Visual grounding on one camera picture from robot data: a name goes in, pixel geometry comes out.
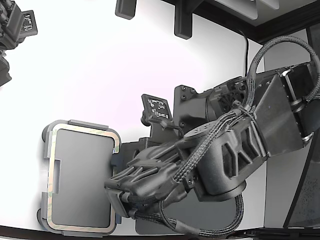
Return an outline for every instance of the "braided cable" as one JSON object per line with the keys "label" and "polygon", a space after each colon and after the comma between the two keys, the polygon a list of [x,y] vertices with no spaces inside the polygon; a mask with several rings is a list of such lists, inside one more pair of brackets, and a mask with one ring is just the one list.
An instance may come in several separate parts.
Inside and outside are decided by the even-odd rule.
{"label": "braided cable", "polygon": [[177,183],[181,183],[183,179],[197,166],[198,162],[208,151],[211,143],[217,138],[219,132],[227,125],[232,123],[233,120],[237,118],[237,114],[230,111],[222,115],[217,123],[210,129],[204,140],[198,144],[198,146],[193,150],[191,155],[187,158],[185,163],[177,170],[173,179]]}
{"label": "braided cable", "polygon": [[318,90],[320,89],[320,60],[319,57],[317,56],[316,52],[313,50],[313,48],[303,41],[302,39],[294,36],[279,36],[271,41],[267,42],[255,55],[254,59],[252,60],[252,63],[249,68],[249,72],[246,78],[247,82],[247,87],[248,87],[248,95],[245,101],[245,107],[246,108],[251,108],[254,102],[255,98],[255,80],[256,80],[256,75],[257,75],[257,68],[258,65],[263,58],[263,56],[266,54],[266,52],[271,49],[273,46],[280,44],[280,43],[295,43],[298,44],[299,46],[303,47],[306,49],[309,54],[311,55],[315,66],[316,66],[316,71],[317,71],[317,83],[314,86],[313,90],[305,96],[305,100],[307,102],[310,102],[314,96],[317,94]]}

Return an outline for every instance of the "robotic hand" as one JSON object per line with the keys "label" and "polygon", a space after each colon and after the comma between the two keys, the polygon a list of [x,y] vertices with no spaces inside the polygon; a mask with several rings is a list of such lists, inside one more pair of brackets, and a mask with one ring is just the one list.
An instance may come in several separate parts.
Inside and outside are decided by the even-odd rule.
{"label": "robotic hand", "polygon": [[0,0],[0,87],[11,80],[5,51],[15,49],[26,37],[37,35],[34,11],[21,11],[11,0]]}
{"label": "robotic hand", "polygon": [[[313,61],[256,74],[263,55],[284,42],[302,46]],[[319,112],[319,88],[315,51],[299,38],[281,36],[257,53],[247,77],[200,94],[176,87],[173,118],[165,99],[143,95],[141,121],[151,126],[150,138],[122,145],[120,157],[131,161],[104,185],[113,209],[180,234],[212,238],[233,232],[244,215],[246,178],[268,158],[305,147],[320,127],[320,118],[311,114]],[[204,230],[168,218],[164,208],[191,189],[199,201],[235,198],[234,221],[224,229]]]}

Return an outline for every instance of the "white surface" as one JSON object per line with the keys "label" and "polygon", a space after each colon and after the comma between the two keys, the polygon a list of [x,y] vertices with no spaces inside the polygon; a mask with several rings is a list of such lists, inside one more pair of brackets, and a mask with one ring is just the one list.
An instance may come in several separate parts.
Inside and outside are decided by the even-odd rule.
{"label": "white surface", "polygon": [[[243,74],[241,35],[194,16],[193,37],[178,38],[174,7],[160,0],[138,0],[130,21],[115,16],[116,0],[18,4],[34,10],[39,34],[7,52],[13,80],[0,88],[1,226],[42,229],[36,212],[47,187],[46,125],[109,125],[123,142],[136,141],[150,131],[140,122],[142,94],[167,99],[173,110],[176,86],[202,92]],[[250,61],[259,48],[250,43]],[[247,181],[242,229],[263,226],[265,193],[256,192],[265,181],[265,166]],[[135,222],[123,219],[114,234],[136,234]]]}
{"label": "white surface", "polygon": [[[305,29],[292,36],[308,42]],[[264,57],[266,71],[309,61],[310,54],[304,48],[287,42],[274,46]],[[298,151],[268,159],[264,222],[266,228],[283,227],[306,163],[309,148],[310,144]]]}

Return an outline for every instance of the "mounting clamp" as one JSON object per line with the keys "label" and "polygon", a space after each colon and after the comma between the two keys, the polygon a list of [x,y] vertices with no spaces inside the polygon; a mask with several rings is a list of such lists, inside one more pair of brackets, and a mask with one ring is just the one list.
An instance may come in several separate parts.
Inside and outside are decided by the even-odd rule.
{"label": "mounting clamp", "polygon": [[[176,0],[174,35],[183,39],[192,37],[193,13],[204,0]],[[137,0],[117,0],[115,15],[132,19],[136,14]]]}

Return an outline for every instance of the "black trim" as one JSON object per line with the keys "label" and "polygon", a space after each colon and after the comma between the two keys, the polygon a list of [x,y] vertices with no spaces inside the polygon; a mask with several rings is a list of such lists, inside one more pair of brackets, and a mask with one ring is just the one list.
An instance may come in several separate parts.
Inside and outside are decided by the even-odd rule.
{"label": "black trim", "polygon": [[258,42],[264,43],[320,23],[320,1],[297,8],[256,27]]}
{"label": "black trim", "polygon": [[300,181],[299,181],[298,187],[296,188],[296,191],[295,191],[293,200],[291,202],[291,206],[290,206],[290,209],[288,211],[288,214],[287,214],[287,216],[285,218],[285,221],[283,223],[283,228],[287,228],[289,223],[290,223],[290,219],[292,217],[292,214],[294,213],[297,201],[298,201],[299,196],[300,196],[301,189],[302,189],[302,187],[304,185],[304,182],[305,182],[305,179],[306,179],[306,176],[307,176],[307,172],[308,172],[308,169],[309,169],[309,166],[310,166],[310,162],[311,162],[311,160],[313,158],[315,158],[315,154],[319,153],[319,152],[315,151],[315,149],[318,148],[319,144],[320,144],[319,131],[320,130],[317,130],[313,135],[311,146],[310,146],[310,149],[309,149],[309,152],[308,152],[308,156],[306,157],[304,168],[302,170],[302,174],[301,174],[301,177],[300,177]]}
{"label": "black trim", "polygon": [[257,228],[237,231],[228,238],[256,238],[259,240],[318,240],[318,228]]}
{"label": "black trim", "polygon": [[[128,6],[130,9],[123,6],[123,4],[128,1],[131,2],[131,5]],[[175,5],[176,7],[181,3],[181,0],[162,0],[166,3]],[[175,34],[178,37],[188,39],[192,36],[192,13],[197,14],[200,17],[203,17],[211,22],[219,24],[229,30],[232,30],[236,33],[239,33],[239,30],[242,31],[249,39],[263,44],[275,37],[281,35],[289,35],[300,31],[302,29],[308,28],[315,24],[320,23],[320,1],[316,0],[315,2],[309,3],[305,6],[297,8],[293,11],[290,11],[284,15],[276,17],[268,22],[260,24],[258,26],[251,25],[250,23],[240,19],[239,17],[215,6],[207,1],[201,0],[192,0],[196,2],[196,5],[193,5],[195,8],[192,8],[192,11],[187,8],[183,8],[184,15],[188,16],[185,20],[180,21],[180,23],[175,22]],[[117,9],[126,9],[124,18],[130,19],[135,15],[136,5],[132,5],[132,0],[117,0]],[[186,29],[186,33],[179,33],[177,26],[181,26]]]}
{"label": "black trim", "polygon": [[15,239],[28,239],[28,240],[102,240],[107,238],[108,240],[189,240],[190,236],[186,235],[168,235],[168,236],[113,236],[106,237],[74,237],[64,236],[62,234],[55,234],[48,231],[26,230],[21,228],[0,226],[0,238],[15,238]]}

